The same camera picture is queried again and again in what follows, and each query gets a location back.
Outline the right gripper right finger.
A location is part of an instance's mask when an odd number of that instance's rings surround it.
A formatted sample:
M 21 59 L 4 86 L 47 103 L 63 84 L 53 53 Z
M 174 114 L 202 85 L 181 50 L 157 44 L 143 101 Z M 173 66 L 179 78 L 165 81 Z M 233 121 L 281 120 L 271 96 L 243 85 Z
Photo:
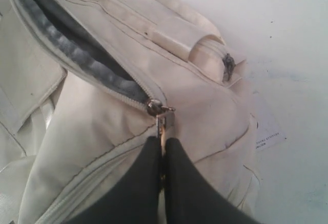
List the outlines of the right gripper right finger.
M 253 223 L 223 198 L 194 167 L 180 141 L 165 145 L 167 223 Z

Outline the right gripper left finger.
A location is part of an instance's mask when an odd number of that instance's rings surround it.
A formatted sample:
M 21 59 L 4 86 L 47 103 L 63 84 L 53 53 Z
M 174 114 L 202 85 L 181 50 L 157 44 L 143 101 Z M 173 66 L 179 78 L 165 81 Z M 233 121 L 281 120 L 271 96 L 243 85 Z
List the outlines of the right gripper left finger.
M 158 223 L 160 161 L 160 140 L 150 136 L 118 183 L 66 223 Z

